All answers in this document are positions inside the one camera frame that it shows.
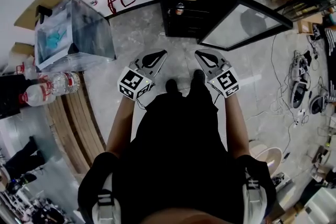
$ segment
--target black cabinet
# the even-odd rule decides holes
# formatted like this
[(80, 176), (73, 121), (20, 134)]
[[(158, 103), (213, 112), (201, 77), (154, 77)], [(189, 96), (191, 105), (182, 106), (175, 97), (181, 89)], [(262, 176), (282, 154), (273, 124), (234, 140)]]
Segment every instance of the black cabinet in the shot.
[[(253, 0), (160, 0), (167, 36), (232, 50), (292, 28), (292, 22)], [(179, 4), (183, 12), (176, 12)]]

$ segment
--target black shirt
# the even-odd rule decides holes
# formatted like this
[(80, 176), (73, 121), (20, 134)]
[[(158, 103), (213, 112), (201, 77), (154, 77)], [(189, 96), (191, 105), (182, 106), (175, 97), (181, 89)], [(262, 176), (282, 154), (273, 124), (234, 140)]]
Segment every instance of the black shirt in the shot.
[(91, 218), (92, 206), (113, 172), (113, 196), (121, 221), (140, 223), (166, 208), (193, 208), (232, 223), (242, 223), (245, 170), (266, 190), (268, 209), (275, 200), (267, 164), (250, 156), (233, 159), (218, 133), (217, 109), (180, 94), (163, 94), (146, 107), (136, 138), (117, 159), (99, 155), (83, 180), (78, 202)]

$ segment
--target white bucket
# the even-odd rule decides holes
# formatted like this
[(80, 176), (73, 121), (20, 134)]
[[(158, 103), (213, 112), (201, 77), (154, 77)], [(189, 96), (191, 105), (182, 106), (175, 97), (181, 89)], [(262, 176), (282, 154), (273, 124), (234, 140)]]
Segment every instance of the white bucket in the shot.
[(282, 151), (278, 147), (267, 148), (266, 145), (258, 141), (251, 141), (249, 143), (250, 154), (258, 161), (266, 162), (268, 166), (269, 175), (272, 177), (282, 160)]

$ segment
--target metal frame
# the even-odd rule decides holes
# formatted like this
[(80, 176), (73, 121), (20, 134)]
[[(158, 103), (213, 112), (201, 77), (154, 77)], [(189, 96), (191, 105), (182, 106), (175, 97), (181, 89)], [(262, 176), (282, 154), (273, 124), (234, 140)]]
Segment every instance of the metal frame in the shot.
[[(236, 7), (238, 5), (243, 5), (243, 6), (249, 7), (249, 8), (251, 8), (251, 9), (257, 11), (257, 12), (260, 12), (260, 13), (274, 19), (275, 21), (277, 21), (281, 25), (276, 26), (276, 27), (272, 27), (272, 28), (268, 29), (267, 31), (265, 31), (263, 33), (260, 33), (256, 36), (253, 36), (253, 37), (250, 37), (250, 38), (247, 38), (247, 39), (245, 39), (245, 40), (243, 40), (239, 43), (233, 44), (229, 48), (223, 48), (223, 47), (220, 47), (220, 46), (203, 43), (203, 41), (212, 33), (212, 31), (214, 29), (216, 29), (222, 23), (222, 21), (225, 20), (236, 9)], [(254, 0), (233, 0), (232, 6), (229, 9), (226, 9), (224, 11), (224, 13), (225, 14), (223, 15), (223, 18), (221, 20), (219, 20), (219, 22), (203, 38), (200, 38), (198, 40), (198, 42), (197, 42), (198, 44), (201, 44), (201, 45), (207, 46), (207, 47), (216, 48), (216, 49), (221, 49), (221, 50), (224, 50), (224, 51), (231, 51), (231, 50), (243, 47), (245, 45), (248, 45), (252, 42), (256, 42), (256, 41), (262, 40), (264, 38), (274, 36), (276, 34), (279, 34), (281, 32), (284, 32), (284, 31), (287, 31), (287, 30), (290, 30), (290, 29), (293, 28), (293, 22), (291, 20), (287, 19), (286, 17), (282, 16), (281, 14), (275, 12), (274, 10), (264, 6), (263, 4), (260, 4), (256, 1), (254, 1)]]

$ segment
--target black and white marker cube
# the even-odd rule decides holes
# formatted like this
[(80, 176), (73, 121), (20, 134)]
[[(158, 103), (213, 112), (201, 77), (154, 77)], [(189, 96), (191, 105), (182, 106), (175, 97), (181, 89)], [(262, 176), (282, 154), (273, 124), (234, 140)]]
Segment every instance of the black and white marker cube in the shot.
[(238, 76), (233, 67), (223, 71), (219, 76), (210, 79), (208, 83), (212, 84), (215, 89), (221, 91), (225, 98), (240, 89)]
[(118, 79), (118, 91), (135, 101), (145, 92), (148, 92), (152, 84), (152, 80), (129, 67), (125, 67)]

